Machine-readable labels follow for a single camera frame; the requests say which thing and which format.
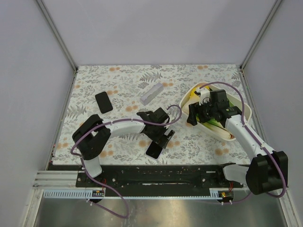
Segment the black smartphone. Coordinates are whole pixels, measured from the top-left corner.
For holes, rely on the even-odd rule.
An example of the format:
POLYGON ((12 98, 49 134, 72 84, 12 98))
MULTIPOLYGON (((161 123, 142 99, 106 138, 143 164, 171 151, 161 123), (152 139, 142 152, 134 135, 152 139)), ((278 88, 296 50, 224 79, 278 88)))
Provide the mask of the black smartphone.
POLYGON ((160 147, 157 143, 152 142, 147 148, 145 154, 153 159, 158 159, 160 154, 162 153, 163 148, 160 147))

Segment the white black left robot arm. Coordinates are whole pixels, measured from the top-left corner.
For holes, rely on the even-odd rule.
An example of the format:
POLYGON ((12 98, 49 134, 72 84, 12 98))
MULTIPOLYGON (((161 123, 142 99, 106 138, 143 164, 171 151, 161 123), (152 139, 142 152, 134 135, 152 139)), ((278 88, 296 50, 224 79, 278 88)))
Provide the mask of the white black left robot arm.
POLYGON ((84 168, 93 178, 102 173, 99 155, 110 138, 124 134, 144 134, 151 143, 145 154, 158 159, 174 136, 168 130, 169 115, 162 109, 138 112, 135 116, 105 122, 98 114, 90 116, 72 135, 72 139, 80 151, 84 168))

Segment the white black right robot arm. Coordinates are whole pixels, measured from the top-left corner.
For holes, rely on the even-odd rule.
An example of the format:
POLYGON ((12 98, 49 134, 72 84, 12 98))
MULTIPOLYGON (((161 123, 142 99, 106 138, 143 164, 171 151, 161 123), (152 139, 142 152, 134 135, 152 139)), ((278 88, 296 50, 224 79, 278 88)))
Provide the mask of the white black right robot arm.
POLYGON ((254 195, 280 189, 286 191, 288 157, 276 152, 248 125, 243 112, 230 106, 225 90, 210 91, 198 88, 194 91, 199 101, 189 104, 187 122, 193 126, 216 120, 236 138, 250 159, 250 165, 228 164, 223 167, 226 180, 248 186, 254 195))

